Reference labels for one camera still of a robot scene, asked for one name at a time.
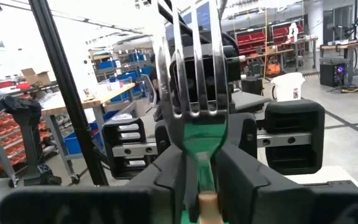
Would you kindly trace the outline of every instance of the small label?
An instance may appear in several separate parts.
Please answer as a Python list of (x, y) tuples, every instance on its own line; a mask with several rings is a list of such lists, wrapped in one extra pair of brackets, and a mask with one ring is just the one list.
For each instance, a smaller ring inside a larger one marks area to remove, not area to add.
[(144, 161), (129, 161), (129, 165), (131, 166), (144, 166), (146, 163)]
[(299, 98), (299, 90), (297, 88), (293, 89), (293, 99), (296, 100)]

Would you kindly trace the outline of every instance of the white container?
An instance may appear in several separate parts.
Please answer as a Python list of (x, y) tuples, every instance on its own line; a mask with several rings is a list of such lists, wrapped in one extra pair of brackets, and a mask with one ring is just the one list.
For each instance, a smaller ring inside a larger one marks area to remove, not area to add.
[(300, 100), (301, 86), (305, 81), (302, 73), (293, 72), (272, 79), (278, 102)]

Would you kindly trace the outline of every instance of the wooden stick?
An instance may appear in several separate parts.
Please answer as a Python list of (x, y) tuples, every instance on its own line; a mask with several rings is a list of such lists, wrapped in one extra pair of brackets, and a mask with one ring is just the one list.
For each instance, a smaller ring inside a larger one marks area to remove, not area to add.
[(201, 192), (198, 195), (198, 200), (200, 203), (200, 224), (223, 224), (216, 192)]

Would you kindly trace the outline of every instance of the green object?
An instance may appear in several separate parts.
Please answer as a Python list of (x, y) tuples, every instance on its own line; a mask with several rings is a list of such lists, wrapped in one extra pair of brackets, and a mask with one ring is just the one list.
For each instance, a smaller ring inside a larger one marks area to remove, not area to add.
[(192, 222), (189, 221), (189, 216), (187, 214), (186, 211), (183, 211), (181, 213), (181, 224), (192, 224)]
[(185, 125), (183, 145), (186, 152), (193, 156), (198, 166), (198, 183), (201, 191), (215, 191), (211, 170), (211, 156), (226, 140), (226, 121), (219, 124)]

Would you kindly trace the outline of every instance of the person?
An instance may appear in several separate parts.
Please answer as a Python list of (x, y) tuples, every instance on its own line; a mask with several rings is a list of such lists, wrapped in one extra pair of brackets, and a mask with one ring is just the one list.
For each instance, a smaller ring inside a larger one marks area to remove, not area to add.
[(153, 64), (152, 69), (149, 74), (149, 78), (153, 83), (155, 92), (157, 93), (157, 103), (160, 101), (160, 92), (158, 90), (158, 78), (157, 78), (157, 69), (155, 68), (155, 55), (150, 57), (150, 61)]

